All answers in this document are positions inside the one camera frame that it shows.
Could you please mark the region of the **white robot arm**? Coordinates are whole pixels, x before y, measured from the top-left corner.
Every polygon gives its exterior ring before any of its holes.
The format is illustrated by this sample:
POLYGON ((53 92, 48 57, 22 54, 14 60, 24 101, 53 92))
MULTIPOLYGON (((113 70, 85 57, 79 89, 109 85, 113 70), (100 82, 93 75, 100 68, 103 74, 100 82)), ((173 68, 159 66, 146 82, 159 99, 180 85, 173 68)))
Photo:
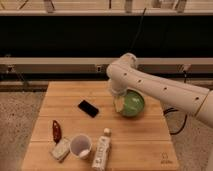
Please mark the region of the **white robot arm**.
POLYGON ((122 96, 128 88, 143 92, 182 110, 213 129, 213 90, 137 70, 137 57, 125 53, 106 69, 109 91, 122 96))

